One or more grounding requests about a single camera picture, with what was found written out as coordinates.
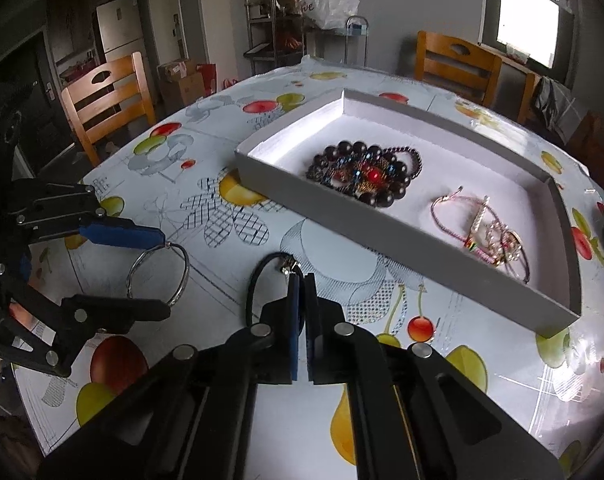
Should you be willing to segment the silver ring bangle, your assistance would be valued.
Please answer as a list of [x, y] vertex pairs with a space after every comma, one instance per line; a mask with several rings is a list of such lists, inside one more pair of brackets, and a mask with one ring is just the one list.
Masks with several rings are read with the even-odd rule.
[[143, 250], [140, 255], [134, 260], [132, 263], [130, 270], [128, 270], [126, 280], [125, 280], [125, 288], [126, 288], [126, 298], [134, 299], [133, 292], [133, 278], [138, 269], [156, 252], [160, 252], [160, 250], [169, 250], [170, 252], [175, 252], [177, 255], [180, 255], [183, 259], [184, 267], [182, 276], [180, 277], [180, 281], [173, 292], [173, 295], [165, 301], [165, 304], [172, 308], [174, 307], [182, 298], [189, 278], [190, 272], [190, 260], [188, 252], [182, 245], [176, 244], [173, 242], [164, 242], [162, 244], [153, 246], [151, 248]]

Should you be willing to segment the red bead gold brooch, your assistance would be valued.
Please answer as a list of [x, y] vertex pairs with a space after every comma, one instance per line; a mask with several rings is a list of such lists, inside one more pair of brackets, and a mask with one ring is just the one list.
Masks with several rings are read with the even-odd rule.
[[357, 192], [377, 192], [387, 186], [386, 172], [377, 165], [359, 162], [352, 172]]

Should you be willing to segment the pearl bar hair clip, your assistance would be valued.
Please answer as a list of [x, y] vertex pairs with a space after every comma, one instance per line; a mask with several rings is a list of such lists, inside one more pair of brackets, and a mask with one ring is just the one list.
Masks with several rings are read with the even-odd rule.
[[490, 201], [490, 196], [488, 196], [488, 195], [485, 195], [482, 198], [482, 200], [480, 201], [479, 208], [478, 208], [477, 213], [474, 216], [471, 226], [470, 226], [470, 230], [469, 230], [470, 234], [474, 234], [479, 231], [483, 217], [484, 217], [486, 211], [488, 210], [489, 201]]

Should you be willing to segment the gold bangle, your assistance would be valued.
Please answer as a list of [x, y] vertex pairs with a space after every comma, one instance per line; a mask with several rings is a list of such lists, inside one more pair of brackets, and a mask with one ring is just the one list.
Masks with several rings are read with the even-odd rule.
[[506, 229], [500, 236], [500, 263], [512, 278], [524, 284], [530, 283], [531, 266], [518, 233]]

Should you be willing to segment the fruit pattern tablecloth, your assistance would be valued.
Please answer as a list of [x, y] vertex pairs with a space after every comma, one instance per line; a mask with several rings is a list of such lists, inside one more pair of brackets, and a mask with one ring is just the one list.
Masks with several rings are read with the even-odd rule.
[[[582, 316], [545, 339], [386, 256], [244, 188], [232, 152], [251, 133], [311, 99], [344, 88], [434, 113], [495, 138], [552, 176], [574, 231]], [[188, 252], [185, 295], [171, 317], [137, 325], [128, 338], [149, 365], [176, 344], [219, 344], [241, 324], [249, 274], [277, 249], [316, 274], [348, 321], [405, 348], [415, 337], [451, 358], [492, 400], [557, 457], [568, 479], [604, 479], [604, 191], [586, 162], [453, 93], [395, 76], [304, 58], [300, 65], [240, 82], [173, 114], [83, 178], [108, 214], [158, 226]], [[122, 296], [129, 250], [71, 236], [33, 249], [35, 285]], [[16, 367], [45, 455], [80, 429], [78, 395], [107, 336], [89, 341], [70, 378]], [[248, 479], [355, 479], [346, 437], [329, 435], [338, 386], [268, 387], [256, 412]]]

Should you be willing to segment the wooden chair left side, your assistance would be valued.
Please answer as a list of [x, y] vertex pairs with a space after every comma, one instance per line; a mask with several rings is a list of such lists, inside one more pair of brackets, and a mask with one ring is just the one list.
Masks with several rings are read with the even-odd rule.
[[70, 126], [94, 167], [96, 144], [139, 118], [157, 123], [142, 54], [135, 51], [90, 70], [61, 91]]

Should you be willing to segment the cardboard box on floor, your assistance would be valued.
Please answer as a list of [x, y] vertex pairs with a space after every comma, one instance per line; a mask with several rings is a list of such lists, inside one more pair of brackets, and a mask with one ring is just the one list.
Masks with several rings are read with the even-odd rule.
[[206, 88], [197, 65], [189, 58], [181, 58], [157, 67], [160, 93], [168, 114], [173, 114], [195, 103], [206, 95]]

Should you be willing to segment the white shallow cardboard tray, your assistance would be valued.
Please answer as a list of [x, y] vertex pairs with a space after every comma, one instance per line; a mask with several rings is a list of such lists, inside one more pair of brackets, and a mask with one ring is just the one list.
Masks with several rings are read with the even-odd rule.
[[[409, 146], [422, 160], [406, 196], [367, 206], [311, 181], [326, 146], [343, 140]], [[549, 337], [582, 313], [579, 258], [554, 179], [489, 136], [419, 108], [350, 89], [319, 96], [253, 133], [236, 149], [242, 184], [426, 278]], [[439, 197], [483, 198], [522, 240], [529, 284], [470, 254], [451, 238], [472, 213]]]

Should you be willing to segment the white refrigerator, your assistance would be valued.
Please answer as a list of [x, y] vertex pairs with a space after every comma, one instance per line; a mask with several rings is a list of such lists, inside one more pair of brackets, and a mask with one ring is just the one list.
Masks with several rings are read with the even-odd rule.
[[139, 52], [147, 61], [137, 0], [112, 0], [96, 7], [104, 59], [107, 62]]

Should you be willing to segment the wooden chair by window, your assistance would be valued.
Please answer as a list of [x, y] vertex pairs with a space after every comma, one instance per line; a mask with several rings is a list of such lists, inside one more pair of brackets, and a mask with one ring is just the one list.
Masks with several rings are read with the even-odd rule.
[[469, 41], [420, 30], [414, 77], [490, 107], [495, 98], [502, 58]]

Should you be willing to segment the white plastic bag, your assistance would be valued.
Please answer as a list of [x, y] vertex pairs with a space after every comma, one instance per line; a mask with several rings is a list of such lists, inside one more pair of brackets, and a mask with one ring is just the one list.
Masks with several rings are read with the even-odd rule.
[[348, 18], [357, 14], [360, 0], [300, 0], [300, 10], [306, 20], [319, 29], [338, 29]]

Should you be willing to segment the dark shelving unit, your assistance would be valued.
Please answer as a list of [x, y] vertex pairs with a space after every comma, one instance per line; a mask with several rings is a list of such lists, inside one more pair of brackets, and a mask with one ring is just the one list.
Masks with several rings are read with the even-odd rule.
[[253, 75], [300, 62], [303, 55], [300, 0], [244, 0]]

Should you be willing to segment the wooden chair with clothes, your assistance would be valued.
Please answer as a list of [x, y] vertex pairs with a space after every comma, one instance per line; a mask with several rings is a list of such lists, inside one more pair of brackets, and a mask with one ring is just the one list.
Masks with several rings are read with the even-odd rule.
[[584, 165], [596, 153], [599, 118], [556, 80], [526, 74], [517, 122]]

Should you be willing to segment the grey clothes on chair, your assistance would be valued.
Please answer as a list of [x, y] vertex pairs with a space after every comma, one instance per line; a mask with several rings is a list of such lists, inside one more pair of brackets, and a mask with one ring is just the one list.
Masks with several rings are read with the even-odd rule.
[[531, 110], [535, 131], [564, 148], [578, 133], [588, 109], [560, 82], [542, 77], [535, 86]]

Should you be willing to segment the back window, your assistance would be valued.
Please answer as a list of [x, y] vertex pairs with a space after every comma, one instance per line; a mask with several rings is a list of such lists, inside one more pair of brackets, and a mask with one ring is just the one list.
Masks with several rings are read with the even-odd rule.
[[567, 79], [574, 14], [569, 0], [484, 0], [481, 42], [542, 76]]

